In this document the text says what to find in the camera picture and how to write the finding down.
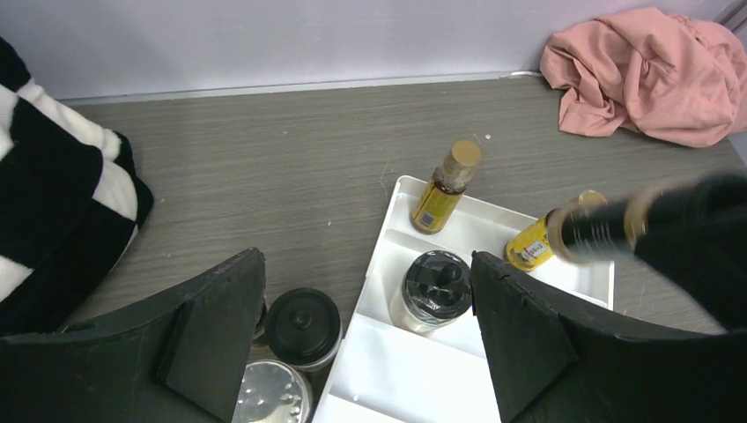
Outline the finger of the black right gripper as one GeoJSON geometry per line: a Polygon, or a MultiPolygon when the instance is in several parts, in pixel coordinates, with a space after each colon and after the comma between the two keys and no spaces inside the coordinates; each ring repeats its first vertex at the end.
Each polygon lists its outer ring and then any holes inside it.
{"type": "Polygon", "coordinates": [[[746,327],[746,175],[662,189],[634,255],[688,293],[725,330],[746,327]]]}

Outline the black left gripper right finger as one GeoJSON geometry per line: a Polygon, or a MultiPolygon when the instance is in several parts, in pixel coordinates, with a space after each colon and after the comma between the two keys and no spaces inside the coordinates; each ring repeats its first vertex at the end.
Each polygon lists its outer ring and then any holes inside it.
{"type": "Polygon", "coordinates": [[[502,421],[745,421],[744,331],[621,315],[484,251],[470,282],[502,421]]]}

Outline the small black-cap spice bottle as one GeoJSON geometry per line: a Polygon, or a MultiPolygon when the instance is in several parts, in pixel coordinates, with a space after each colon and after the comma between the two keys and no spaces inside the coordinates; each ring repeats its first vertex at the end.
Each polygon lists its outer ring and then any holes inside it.
{"type": "Polygon", "coordinates": [[[631,256],[649,229],[655,197],[638,194],[609,202],[567,204],[548,218],[551,250],[569,263],[609,262],[631,256]]]}

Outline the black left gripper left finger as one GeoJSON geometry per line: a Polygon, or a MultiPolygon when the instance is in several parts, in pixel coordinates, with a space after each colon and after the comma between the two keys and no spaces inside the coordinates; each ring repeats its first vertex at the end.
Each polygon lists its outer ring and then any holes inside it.
{"type": "Polygon", "coordinates": [[[265,281],[250,248],[67,330],[2,338],[2,421],[230,421],[265,281]]]}

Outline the yellow-label sauce bottle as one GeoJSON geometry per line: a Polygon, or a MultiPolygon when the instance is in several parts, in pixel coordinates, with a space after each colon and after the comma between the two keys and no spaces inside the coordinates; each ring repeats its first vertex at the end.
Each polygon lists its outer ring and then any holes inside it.
{"type": "Polygon", "coordinates": [[[607,198],[597,191],[582,191],[520,231],[505,246],[506,260],[524,272],[534,271],[553,257],[574,265],[589,266],[589,260],[584,261],[571,252],[570,239],[563,238],[563,223],[574,212],[586,212],[607,203],[607,198]]]}

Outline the taped black-lid grinder jar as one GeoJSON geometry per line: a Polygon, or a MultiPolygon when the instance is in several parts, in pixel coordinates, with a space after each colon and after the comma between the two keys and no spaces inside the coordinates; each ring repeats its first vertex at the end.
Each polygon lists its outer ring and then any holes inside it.
{"type": "Polygon", "coordinates": [[[471,306],[470,267],[449,251],[431,250],[418,256],[396,284],[388,311],[396,327],[428,336],[471,306]]]}

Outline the blue-label shaker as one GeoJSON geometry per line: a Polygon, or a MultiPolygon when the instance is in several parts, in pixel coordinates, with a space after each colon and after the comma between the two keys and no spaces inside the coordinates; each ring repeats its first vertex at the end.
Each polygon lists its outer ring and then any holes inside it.
{"type": "Polygon", "coordinates": [[[310,422],[314,408],[307,378],[277,360],[246,365],[233,413],[238,422],[310,422]]]}

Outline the black-lid knob grinder jar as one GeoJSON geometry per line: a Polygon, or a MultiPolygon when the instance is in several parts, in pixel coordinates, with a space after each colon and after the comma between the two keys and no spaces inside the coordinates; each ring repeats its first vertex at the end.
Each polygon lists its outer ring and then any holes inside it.
{"type": "Polygon", "coordinates": [[[270,306],[264,334],[272,353],[300,372],[315,373],[330,365],[343,339],[336,303],[324,292],[296,288],[270,306]]]}

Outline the gold-cap yellow sauce bottle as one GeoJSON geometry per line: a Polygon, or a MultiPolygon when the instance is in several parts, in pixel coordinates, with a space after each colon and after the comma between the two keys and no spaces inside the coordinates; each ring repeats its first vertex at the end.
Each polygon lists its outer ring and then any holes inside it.
{"type": "Polygon", "coordinates": [[[410,222],[419,232],[436,234],[445,227],[481,160],[476,142],[463,139],[452,144],[410,213],[410,222]]]}

